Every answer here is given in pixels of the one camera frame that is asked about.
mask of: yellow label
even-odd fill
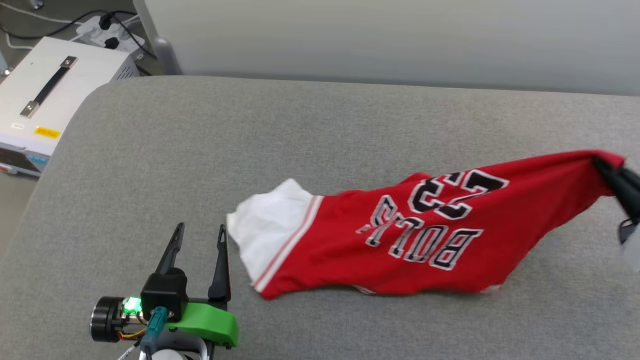
[[[36,134],[46,136],[48,138],[57,139],[60,136],[59,131],[55,131],[52,129],[47,129],[46,127],[37,127]]]

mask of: teal connector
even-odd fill
[[[151,319],[147,323],[147,331],[140,341],[140,349],[148,355],[153,355],[158,347],[158,338],[164,330],[166,321],[169,318],[169,310],[166,307],[158,306],[153,310]]]

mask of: red fabric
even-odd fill
[[[454,181],[446,182],[446,176],[429,180],[430,176],[426,174],[414,174],[388,188],[327,196],[313,224],[261,295],[273,299],[283,293],[329,284],[357,285],[375,293],[396,295],[423,290],[473,293],[502,284],[545,234],[589,208],[600,196],[607,195],[608,187],[592,165],[594,156],[602,157],[614,167],[620,167],[624,162],[621,156],[604,151],[564,152],[479,168],[481,173],[469,170],[460,174],[459,185],[451,184]],[[411,209],[412,195],[421,186],[421,181],[427,181],[429,186],[433,181],[443,184],[439,196],[426,194],[424,200],[442,202],[438,209],[444,211],[442,208],[455,198],[482,192],[481,188],[464,190],[462,182],[466,177],[475,177],[469,179],[471,183],[500,183],[486,180],[483,174],[509,183],[452,204],[459,207],[464,203],[471,208],[461,218],[445,218],[436,208],[424,212]],[[367,244],[375,230],[390,222],[375,224],[372,219],[372,213],[384,195],[395,202],[396,214],[424,222],[408,232],[399,258],[392,256],[390,251],[407,226],[398,227],[397,222],[390,224],[378,245]],[[416,256],[414,261],[405,259],[419,233],[435,225],[445,225],[448,229],[427,259],[424,262],[419,262]],[[448,248],[452,250],[444,251],[453,232],[464,232],[460,229],[477,230],[481,234],[476,237],[459,235]],[[430,230],[432,239],[437,230]],[[470,238],[466,247],[456,253],[456,246],[465,238]],[[439,254],[442,257],[434,266],[431,262]],[[451,266],[451,258],[456,254],[458,257]]]

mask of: floor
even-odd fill
[[[53,19],[72,20],[91,10],[128,10],[135,12],[132,0],[44,0],[44,6],[39,10],[29,7],[29,0],[0,0],[23,10],[33,11],[38,15]],[[0,6],[0,23],[12,33],[23,36],[35,36],[45,34],[63,26],[56,22],[49,22],[24,15]],[[70,39],[76,36],[75,26],[54,35],[61,39]],[[142,25],[137,22],[130,30],[147,39]],[[34,46],[38,40],[19,40],[12,38],[13,45]],[[6,44],[5,34],[0,29],[0,51],[4,55],[9,66],[15,67],[28,54],[27,50],[11,49]],[[155,60],[142,59],[137,64],[153,75],[160,75],[161,69]],[[33,189],[37,184],[37,178],[28,176],[10,176],[0,174],[0,259],[4,256],[6,248],[22,218]]]

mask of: power socket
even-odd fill
[[[115,50],[131,54],[131,57],[134,60],[140,60],[144,58],[144,52],[142,51],[142,49],[140,49],[136,42],[133,41],[131,36],[129,36],[122,25],[111,24],[109,29],[103,30],[100,28],[99,16],[94,16],[91,19],[87,20],[84,24],[80,25],[76,29],[76,33],[79,36],[78,40],[86,44],[98,47],[106,47],[107,43],[115,42],[114,40],[109,39],[115,38],[118,40],[118,46],[115,47]],[[133,36],[140,43],[140,45],[145,44],[145,39],[135,34],[133,34]]]

